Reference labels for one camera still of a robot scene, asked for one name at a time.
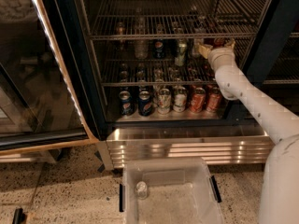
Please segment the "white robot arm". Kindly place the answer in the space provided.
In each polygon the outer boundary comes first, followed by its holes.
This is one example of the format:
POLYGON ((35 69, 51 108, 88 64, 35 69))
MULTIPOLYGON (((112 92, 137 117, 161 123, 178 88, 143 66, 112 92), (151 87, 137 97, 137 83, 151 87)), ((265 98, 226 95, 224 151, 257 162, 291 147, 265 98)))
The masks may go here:
POLYGON ((299 117, 252 85, 235 62, 234 41, 215 48, 198 45, 221 94, 238 100, 275 146, 264 167, 259 224, 299 224, 299 117))

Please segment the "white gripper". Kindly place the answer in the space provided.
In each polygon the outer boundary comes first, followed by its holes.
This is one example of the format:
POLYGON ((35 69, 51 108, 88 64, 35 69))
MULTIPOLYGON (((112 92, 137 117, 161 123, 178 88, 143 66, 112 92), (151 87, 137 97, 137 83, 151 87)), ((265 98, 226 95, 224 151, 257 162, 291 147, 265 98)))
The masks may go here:
POLYGON ((234 67, 235 66, 235 53, 233 49, 235 48, 235 40, 230 39, 226 43, 227 48, 213 49, 211 45, 200 44, 199 53, 208 59, 208 62, 214 72, 223 66, 234 67))

